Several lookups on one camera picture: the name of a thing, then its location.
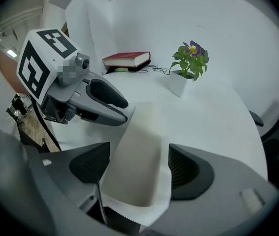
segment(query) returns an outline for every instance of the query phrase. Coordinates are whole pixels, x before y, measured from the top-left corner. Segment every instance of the eyeglasses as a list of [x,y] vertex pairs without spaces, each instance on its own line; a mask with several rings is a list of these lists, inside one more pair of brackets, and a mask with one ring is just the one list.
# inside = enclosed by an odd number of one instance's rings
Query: eyeglasses
[[152,67],[152,68],[153,68],[153,71],[155,71],[155,72],[163,72],[165,75],[170,75],[170,70],[171,70],[171,69],[168,69],[168,68],[159,68],[159,67],[156,66],[156,65],[147,65],[147,67]]

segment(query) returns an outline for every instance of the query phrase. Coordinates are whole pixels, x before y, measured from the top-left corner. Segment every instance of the red book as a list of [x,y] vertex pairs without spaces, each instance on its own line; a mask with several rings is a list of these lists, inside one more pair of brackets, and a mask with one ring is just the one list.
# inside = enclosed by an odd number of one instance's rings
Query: red book
[[150,60],[150,52],[117,53],[103,59],[106,66],[138,67]]

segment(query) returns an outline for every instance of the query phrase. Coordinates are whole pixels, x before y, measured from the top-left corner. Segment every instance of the white flower pot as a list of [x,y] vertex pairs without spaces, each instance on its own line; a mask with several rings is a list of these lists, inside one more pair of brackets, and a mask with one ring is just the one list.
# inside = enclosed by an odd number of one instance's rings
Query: white flower pot
[[182,71],[170,72],[170,90],[178,97],[186,94],[191,84],[194,83],[194,78],[191,73],[187,73],[187,77],[182,76]]

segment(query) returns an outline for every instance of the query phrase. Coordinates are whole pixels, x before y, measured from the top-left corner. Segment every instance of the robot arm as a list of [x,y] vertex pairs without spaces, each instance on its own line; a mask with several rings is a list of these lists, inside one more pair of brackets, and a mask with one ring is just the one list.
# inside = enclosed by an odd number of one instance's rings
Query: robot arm
[[17,76],[47,120],[81,119],[118,126],[128,102],[106,79],[90,71],[90,58],[58,29],[31,30],[22,47]]

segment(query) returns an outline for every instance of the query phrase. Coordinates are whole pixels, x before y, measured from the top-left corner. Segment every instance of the white table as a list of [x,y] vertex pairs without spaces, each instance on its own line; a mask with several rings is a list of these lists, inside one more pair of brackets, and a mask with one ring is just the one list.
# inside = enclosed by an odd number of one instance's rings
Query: white table
[[[114,72],[105,75],[128,100],[130,116],[137,102],[152,101],[168,121],[170,143],[199,148],[237,159],[267,179],[266,159],[259,133],[245,104],[229,86],[199,78],[188,98],[169,90],[170,76],[162,72]],[[75,117],[68,125],[52,123],[62,150],[111,142],[111,154],[128,123],[110,127]]]

